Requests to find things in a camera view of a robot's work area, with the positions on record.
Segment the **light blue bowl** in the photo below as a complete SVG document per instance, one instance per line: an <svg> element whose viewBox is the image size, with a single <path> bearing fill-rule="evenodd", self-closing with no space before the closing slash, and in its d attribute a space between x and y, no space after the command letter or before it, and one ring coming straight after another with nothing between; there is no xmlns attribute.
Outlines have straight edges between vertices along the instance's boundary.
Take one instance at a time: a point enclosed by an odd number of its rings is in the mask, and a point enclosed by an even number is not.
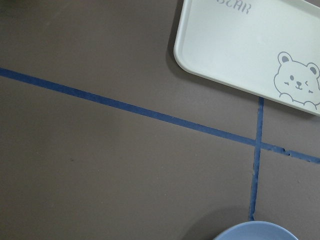
<svg viewBox="0 0 320 240"><path fill-rule="evenodd" d="M214 240L298 240L298 238L276 224L249 221L225 230Z"/></svg>

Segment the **bear face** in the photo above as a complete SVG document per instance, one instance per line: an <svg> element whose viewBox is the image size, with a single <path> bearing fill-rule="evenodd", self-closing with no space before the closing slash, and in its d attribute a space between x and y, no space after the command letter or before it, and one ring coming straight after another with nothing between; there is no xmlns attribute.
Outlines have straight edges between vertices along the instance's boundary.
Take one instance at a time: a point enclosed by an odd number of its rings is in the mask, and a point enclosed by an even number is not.
<svg viewBox="0 0 320 240"><path fill-rule="evenodd" d="M280 67L274 76L274 86L280 96L289 95L293 102L303 105L312 103L317 109L320 104L320 88L318 79L320 70L310 62L304 65L294 61L289 53L280 52L278 55Z"/></svg>

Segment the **gray surface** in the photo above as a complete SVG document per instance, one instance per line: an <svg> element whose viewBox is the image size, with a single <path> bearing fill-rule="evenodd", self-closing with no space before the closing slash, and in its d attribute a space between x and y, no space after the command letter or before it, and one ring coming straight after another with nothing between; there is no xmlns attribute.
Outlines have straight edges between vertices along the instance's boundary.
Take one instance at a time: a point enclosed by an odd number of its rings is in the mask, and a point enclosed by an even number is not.
<svg viewBox="0 0 320 240"><path fill-rule="evenodd" d="M3 1L0 66L255 138L256 96L174 60L182 3Z"/></svg>
<svg viewBox="0 0 320 240"><path fill-rule="evenodd" d="M308 3L311 3L317 7L320 7L320 0L305 0Z"/></svg>
<svg viewBox="0 0 320 240"><path fill-rule="evenodd" d="M320 117L266 100L262 141L320 158Z"/></svg>
<svg viewBox="0 0 320 240"><path fill-rule="evenodd" d="M255 220L279 224L300 240L320 236L320 165L263 150Z"/></svg>
<svg viewBox="0 0 320 240"><path fill-rule="evenodd" d="M0 239L208 240L247 221L253 147L0 81Z"/></svg>
<svg viewBox="0 0 320 240"><path fill-rule="evenodd" d="M174 60L182 3L0 0L0 67L254 139L256 96ZM0 84L0 239L211 240L248 220L252 146ZM320 157L319 124L266 100L262 140ZM319 167L262 151L256 220L318 239Z"/></svg>

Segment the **blue tape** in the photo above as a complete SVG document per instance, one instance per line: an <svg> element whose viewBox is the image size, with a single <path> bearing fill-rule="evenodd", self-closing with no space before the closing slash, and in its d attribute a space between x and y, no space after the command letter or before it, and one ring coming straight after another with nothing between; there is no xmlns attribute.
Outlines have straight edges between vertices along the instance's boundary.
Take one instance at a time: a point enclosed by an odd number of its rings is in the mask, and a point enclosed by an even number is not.
<svg viewBox="0 0 320 240"><path fill-rule="evenodd" d="M163 114L160 112L152 111L143 107L131 105L122 101L114 100L108 97L96 95L90 92L82 91L73 87L61 85L58 83L54 83L51 81L43 80L37 77L25 75L19 72L11 71L8 69L0 68L0 76L10 78L13 80L17 80L23 83L27 84L32 84L38 87L42 87L45 89L53 90L59 93L71 95L77 98L89 100L92 102L96 102L99 104L107 105L113 108L125 110L131 113L143 115L149 118L157 119L160 121L164 121L167 123L175 124L181 127L185 127L188 129L196 130L202 133L214 135L217 137L221 137L224 139L229 139L235 142L243 143L246 145L254 146L255 145L255 140L248 138L248 137L243 137L240 135L236 135L233 133L229 133L226 131L218 130L212 127L204 126L201 124L197 124L191 121L183 120L178 117L170 116L167 114Z"/></svg>
<svg viewBox="0 0 320 240"><path fill-rule="evenodd" d="M258 192L260 153L261 153L262 131L263 131L263 121L264 121L264 104L265 104L264 98L259 97L259 109L258 109L257 125L256 125L256 139L255 139L255 146L254 146L254 162L253 162L253 175L252 175L252 184L251 184L249 221L255 220L254 214L256 211L256 201L257 201L257 192Z"/></svg>
<svg viewBox="0 0 320 240"><path fill-rule="evenodd" d="M272 151L278 154L282 154L282 155L286 155L286 156L290 156L296 159L301 159L310 163L315 163L315 164L320 164L320 158L319 157L315 157L315 156L311 156L311 155L307 155L301 152L297 152L297 151L292 151L292 150L285 150L283 147L280 146L276 146L276 145L271 145L268 143L262 143L261 144L261 148L264 150L268 150L268 151Z"/></svg>

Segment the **tray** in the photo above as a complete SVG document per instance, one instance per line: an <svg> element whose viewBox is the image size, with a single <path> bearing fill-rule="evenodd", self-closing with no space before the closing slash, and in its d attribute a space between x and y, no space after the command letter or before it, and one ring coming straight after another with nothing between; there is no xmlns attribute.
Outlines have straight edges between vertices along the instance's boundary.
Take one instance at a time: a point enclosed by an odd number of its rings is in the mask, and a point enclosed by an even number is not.
<svg viewBox="0 0 320 240"><path fill-rule="evenodd" d="M191 74L320 116L320 8L306 1L184 0L174 56Z"/></svg>

